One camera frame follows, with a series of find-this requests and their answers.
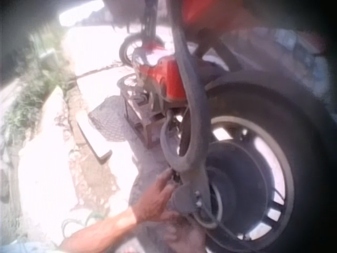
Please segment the fender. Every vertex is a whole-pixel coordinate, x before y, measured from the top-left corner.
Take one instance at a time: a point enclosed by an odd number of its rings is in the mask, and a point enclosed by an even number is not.
[[[207,84],[205,89],[208,96],[227,89],[257,89],[278,96],[295,107],[318,131],[331,162],[337,165],[334,153],[337,150],[337,124],[324,104],[298,82],[279,74],[249,70],[229,72]]]

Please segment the person's hand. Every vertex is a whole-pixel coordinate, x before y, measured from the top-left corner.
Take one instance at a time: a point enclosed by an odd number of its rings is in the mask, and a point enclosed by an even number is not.
[[[138,223],[143,221],[167,221],[179,216],[178,212],[166,209],[166,205],[176,188],[175,185],[168,183],[172,175],[172,169],[165,170],[144,192],[139,202],[132,207]]]
[[[192,218],[179,217],[166,227],[165,241],[176,253],[206,253],[204,229]]]

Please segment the brake cable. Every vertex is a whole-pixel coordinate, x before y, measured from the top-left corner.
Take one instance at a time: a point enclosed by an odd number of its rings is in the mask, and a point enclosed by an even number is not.
[[[240,240],[232,231],[230,231],[224,224],[222,224],[218,219],[215,218],[215,216],[212,214],[211,211],[207,209],[207,207],[203,204],[201,196],[197,195],[197,202],[196,206],[200,209],[202,209],[207,216],[214,222],[216,223],[224,232],[227,234],[231,239],[234,241],[238,242],[240,245],[245,247],[246,249],[254,252],[254,253],[264,253],[263,251],[257,251],[256,249],[252,248],[247,242]]]

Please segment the dirt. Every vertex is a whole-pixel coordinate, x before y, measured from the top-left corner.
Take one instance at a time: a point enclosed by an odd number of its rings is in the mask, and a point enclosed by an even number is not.
[[[107,162],[96,158],[76,122],[76,113],[87,109],[77,85],[67,92],[66,102],[76,143],[70,154],[70,170],[79,199],[75,209],[84,207],[106,215],[110,211],[109,197],[118,190],[115,177]]]

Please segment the motorcycle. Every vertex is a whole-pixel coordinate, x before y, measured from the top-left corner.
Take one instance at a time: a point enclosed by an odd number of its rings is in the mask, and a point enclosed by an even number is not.
[[[106,2],[114,15],[114,3],[121,8],[127,1]],[[146,0],[142,31],[120,50],[135,71],[142,104],[162,115],[161,147],[181,183],[172,202],[206,229],[211,252],[293,252],[321,244],[325,236],[313,230],[329,222],[334,201],[331,111],[298,80],[247,70],[221,40],[247,28],[303,28],[278,18],[286,9],[269,2],[168,0],[172,54],[156,35],[158,0]],[[127,16],[127,6],[121,13]],[[135,40],[142,44],[127,56]],[[196,44],[193,52],[188,42]],[[209,50],[226,69],[203,58]]]

